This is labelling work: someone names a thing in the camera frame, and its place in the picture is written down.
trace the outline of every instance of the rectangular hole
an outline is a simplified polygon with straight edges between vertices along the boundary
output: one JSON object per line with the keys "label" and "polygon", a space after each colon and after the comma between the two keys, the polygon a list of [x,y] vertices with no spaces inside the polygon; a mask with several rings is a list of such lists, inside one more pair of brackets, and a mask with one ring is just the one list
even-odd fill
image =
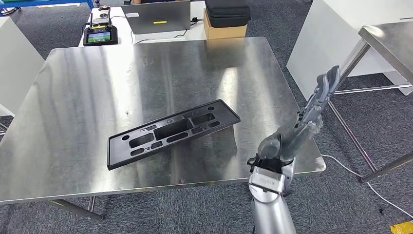
{"label": "rectangular hole", "polygon": [[161,142],[161,141],[158,141],[158,142],[153,143],[153,144],[151,145],[152,149],[158,148],[159,146],[162,146],[162,142]]}
{"label": "rectangular hole", "polygon": [[164,138],[173,136],[192,128],[193,125],[190,120],[188,118],[185,118],[180,121],[176,121],[175,123],[171,123],[161,128],[155,129],[153,133],[155,133],[156,140],[162,140]]}
{"label": "rectangular hole", "polygon": [[147,127],[146,130],[147,130],[147,131],[150,131],[150,130],[155,129],[155,128],[156,128],[156,125],[152,125],[152,126],[150,126],[150,127]]}
{"label": "rectangular hole", "polygon": [[219,121],[215,121],[215,122],[213,122],[213,123],[208,124],[208,127],[213,128],[213,127],[216,127],[216,126],[218,126],[218,125],[220,125],[220,124],[221,124],[221,123],[220,123]]}
{"label": "rectangular hole", "polygon": [[141,153],[143,153],[144,151],[145,151],[145,150],[144,150],[143,148],[139,148],[139,149],[137,149],[137,150],[132,151],[132,152],[131,152],[131,156],[135,156],[135,155],[141,154]]}
{"label": "rectangular hole", "polygon": [[184,118],[189,118],[189,117],[192,117],[193,114],[192,114],[192,113],[186,113],[186,114],[184,114],[183,116],[184,116]]}
{"label": "rectangular hole", "polygon": [[192,122],[195,125],[199,125],[201,123],[205,123],[205,122],[213,120],[213,119],[215,119],[215,116],[213,114],[209,113],[209,114],[206,114],[206,115],[203,115],[203,116],[198,116],[198,117],[193,118]]}
{"label": "rectangular hole", "polygon": [[173,141],[176,141],[176,140],[179,140],[179,139],[182,139],[182,138],[186,138],[187,136],[188,136],[188,133],[181,133],[181,134],[169,137],[167,139],[167,142],[171,143]]}
{"label": "rectangular hole", "polygon": [[152,133],[148,133],[146,135],[140,136],[138,138],[135,138],[133,140],[129,141],[129,146],[131,148],[135,148],[138,147],[140,145],[146,144],[148,142],[151,142],[154,140],[153,134]]}
{"label": "rectangular hole", "polygon": [[197,134],[197,133],[202,132],[202,128],[201,128],[201,127],[197,127],[197,128],[192,129],[191,131],[192,131],[192,134]]}

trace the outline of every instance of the gray carpet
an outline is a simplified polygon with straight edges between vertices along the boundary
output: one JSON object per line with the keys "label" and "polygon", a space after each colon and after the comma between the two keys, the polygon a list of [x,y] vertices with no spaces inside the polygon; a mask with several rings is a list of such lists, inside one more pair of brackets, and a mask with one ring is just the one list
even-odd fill
{"label": "gray carpet", "polygon": [[[114,6],[120,1],[102,0],[102,3]],[[286,63],[311,3],[309,0],[251,0],[250,6],[253,19],[247,36],[268,39],[302,106],[305,100]],[[85,4],[24,8],[12,18],[46,58],[53,48],[77,46],[88,12]],[[343,88],[386,84],[389,84],[386,78],[376,74],[350,78]],[[412,95],[406,97],[398,90],[387,90],[335,96],[333,103],[377,166],[413,150]],[[315,137],[320,151],[337,157],[359,173],[368,173],[366,163],[329,109],[323,118],[325,126]],[[354,175],[329,158],[325,161],[325,172],[296,178],[291,186],[294,193],[286,199],[298,233],[390,233],[390,225],[409,220],[367,185],[358,183]],[[410,213],[413,213],[412,167],[410,163],[372,181],[383,196]],[[107,218],[99,222],[41,202],[6,205],[0,207],[0,232],[245,234],[252,231],[250,199],[246,183],[100,196],[96,200],[96,211],[107,214]],[[70,201],[85,207],[88,203],[86,198]]]}

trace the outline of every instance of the controller screen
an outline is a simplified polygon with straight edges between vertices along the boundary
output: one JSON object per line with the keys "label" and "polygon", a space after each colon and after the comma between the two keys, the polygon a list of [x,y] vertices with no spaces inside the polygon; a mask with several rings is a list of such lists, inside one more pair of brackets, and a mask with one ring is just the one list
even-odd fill
{"label": "controller screen", "polygon": [[88,35],[88,43],[109,41],[109,40],[111,40],[110,32],[93,33],[93,34]]}

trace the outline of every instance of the robotic arm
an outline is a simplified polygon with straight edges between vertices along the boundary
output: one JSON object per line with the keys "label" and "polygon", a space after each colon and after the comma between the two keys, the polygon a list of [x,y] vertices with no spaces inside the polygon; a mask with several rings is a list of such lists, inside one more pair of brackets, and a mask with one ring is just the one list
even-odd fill
{"label": "robotic arm", "polygon": [[294,158],[302,144],[320,131],[321,112],[339,83],[334,66],[317,77],[317,87],[294,123],[281,126],[265,138],[247,164],[252,173],[249,190],[253,195],[252,212],[257,234],[295,234],[294,223],[283,194],[293,176]]}

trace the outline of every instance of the stainless steel table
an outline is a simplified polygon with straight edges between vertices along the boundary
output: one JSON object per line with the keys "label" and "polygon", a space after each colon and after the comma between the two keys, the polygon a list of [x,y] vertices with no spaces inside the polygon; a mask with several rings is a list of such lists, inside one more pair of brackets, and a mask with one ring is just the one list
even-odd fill
{"label": "stainless steel table", "polygon": [[[358,62],[371,47],[374,48],[391,66],[393,66],[393,68],[396,69],[396,71],[398,71],[408,81],[408,83],[403,85],[391,85],[383,87],[336,91],[335,95],[412,87],[413,22],[397,22],[363,26],[358,34],[363,39],[363,42],[360,45],[360,50],[354,56],[353,60],[350,62],[347,69],[342,72],[340,77],[340,84],[342,84],[346,80],[351,71],[356,67]],[[357,138],[352,133],[351,129],[348,127],[344,119],[341,117],[338,110],[335,108],[334,104],[331,101],[328,104],[330,108],[333,110],[333,113],[338,118],[341,125],[344,127],[347,135],[351,138],[354,145],[359,150],[359,152],[364,157],[367,164],[372,170],[372,172],[369,175],[361,179],[363,182],[368,182],[374,177],[382,175],[396,167],[399,167],[413,160],[413,152],[410,152],[396,159],[395,161],[385,165],[383,168],[377,169],[377,167],[373,164],[366,151],[361,146],[360,142],[357,140]]]}
{"label": "stainless steel table", "polygon": [[[233,127],[108,171],[108,137],[224,100]],[[0,145],[0,204],[247,181],[247,159],[297,104],[265,38],[53,50]],[[296,173],[325,170],[311,139]]]}

